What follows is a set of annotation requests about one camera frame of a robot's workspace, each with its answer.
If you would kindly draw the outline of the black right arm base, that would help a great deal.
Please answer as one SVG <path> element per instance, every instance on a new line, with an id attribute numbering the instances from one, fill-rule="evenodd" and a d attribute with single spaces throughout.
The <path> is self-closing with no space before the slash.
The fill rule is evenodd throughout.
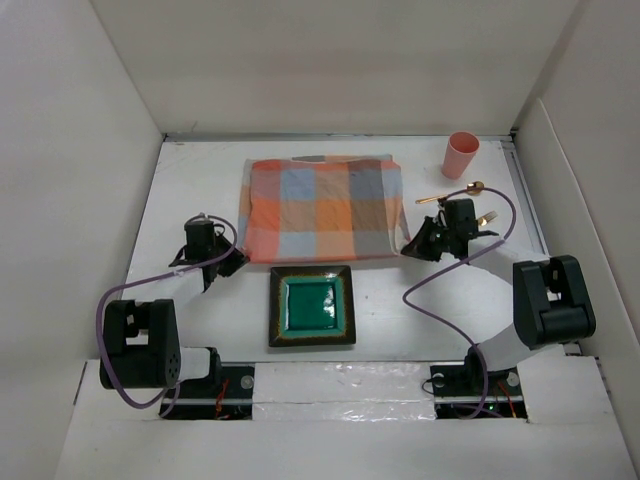
<path id="1" fill-rule="evenodd" d="M 484 399 L 477 419 L 526 419 L 524 394 L 516 367 L 490 373 L 487 387 L 482 376 L 472 378 L 461 363 L 436 363 L 421 389 L 434 400 L 438 420 L 469 417 Z"/>

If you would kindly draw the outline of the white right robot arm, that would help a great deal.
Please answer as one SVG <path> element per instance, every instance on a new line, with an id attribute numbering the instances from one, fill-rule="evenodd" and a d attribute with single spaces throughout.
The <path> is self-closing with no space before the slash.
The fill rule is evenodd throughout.
<path id="1" fill-rule="evenodd" d="M 596 317 L 579 261 L 518 249 L 498 233 L 483 231 L 470 199 L 441 200 L 438 214 L 424 219 L 401 254 L 433 262 L 450 254 L 512 287 L 511 325 L 471 346 L 463 367 L 444 376 L 473 393 L 486 393 L 497 384 L 498 373 L 548 346 L 595 333 Z"/>

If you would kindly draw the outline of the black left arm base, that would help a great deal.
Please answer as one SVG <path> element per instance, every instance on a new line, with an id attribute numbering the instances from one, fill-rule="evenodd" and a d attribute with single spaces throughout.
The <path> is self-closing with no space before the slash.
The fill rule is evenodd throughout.
<path id="1" fill-rule="evenodd" d="M 188 380 L 172 403 L 176 391 L 170 390 L 159 407 L 166 420 L 251 420 L 255 365 L 223 363 L 221 379 Z"/>

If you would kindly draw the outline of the green square ceramic plate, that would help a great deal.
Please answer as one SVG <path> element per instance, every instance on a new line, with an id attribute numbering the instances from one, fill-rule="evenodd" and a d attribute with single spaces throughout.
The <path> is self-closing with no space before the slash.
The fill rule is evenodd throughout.
<path id="1" fill-rule="evenodd" d="M 268 343 L 272 348 L 354 345 L 351 268 L 271 268 Z"/>

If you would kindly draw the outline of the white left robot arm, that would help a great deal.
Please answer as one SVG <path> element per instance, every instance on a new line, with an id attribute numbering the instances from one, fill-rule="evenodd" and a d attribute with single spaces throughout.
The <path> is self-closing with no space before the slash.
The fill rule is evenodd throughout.
<path id="1" fill-rule="evenodd" d="M 184 380 L 177 326 L 178 291 L 206 292 L 248 262 L 237 229 L 226 219 L 200 214 L 184 224 L 185 244 L 168 271 L 110 288 L 96 308 L 100 381 L 123 397 L 127 389 L 170 390 Z"/>

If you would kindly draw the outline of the checkered orange blue cloth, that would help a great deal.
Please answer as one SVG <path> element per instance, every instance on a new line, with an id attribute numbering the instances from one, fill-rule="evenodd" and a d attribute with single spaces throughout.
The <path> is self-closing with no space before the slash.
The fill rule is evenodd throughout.
<path id="1" fill-rule="evenodd" d="M 259 264 L 396 256 L 410 240 L 401 168 L 388 154 L 249 159 L 238 235 Z"/>

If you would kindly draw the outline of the gold spoon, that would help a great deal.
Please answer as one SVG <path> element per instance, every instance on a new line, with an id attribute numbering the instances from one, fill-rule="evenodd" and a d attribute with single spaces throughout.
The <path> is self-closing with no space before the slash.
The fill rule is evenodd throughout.
<path id="1" fill-rule="evenodd" d="M 485 188 L 485 184 L 482 181 L 474 181 L 474 182 L 468 183 L 466 187 L 462 190 L 457 190 L 447 194 L 441 194 L 441 195 L 431 196 L 427 198 L 417 199 L 415 201 L 415 204 L 423 205 L 423 204 L 434 202 L 434 201 L 445 200 L 447 198 L 460 195 L 460 194 L 476 196 L 476 195 L 479 195 L 484 190 L 484 188 Z"/>

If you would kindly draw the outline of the pink plastic cup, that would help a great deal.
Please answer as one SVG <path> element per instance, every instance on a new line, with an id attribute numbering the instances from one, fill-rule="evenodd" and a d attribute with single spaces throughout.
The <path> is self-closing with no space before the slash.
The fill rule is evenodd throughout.
<path id="1" fill-rule="evenodd" d="M 479 139 L 469 132 L 455 132 L 449 136 L 441 173 L 448 179 L 459 179 L 480 147 Z"/>

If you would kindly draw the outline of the gold fork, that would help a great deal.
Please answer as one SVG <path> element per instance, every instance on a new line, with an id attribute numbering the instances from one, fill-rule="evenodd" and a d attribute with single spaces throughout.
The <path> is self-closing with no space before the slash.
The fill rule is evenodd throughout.
<path id="1" fill-rule="evenodd" d="M 490 211 L 481 215 L 476 219 L 476 222 L 479 227 L 485 227 L 493 222 L 498 217 L 498 213 L 496 211 Z"/>

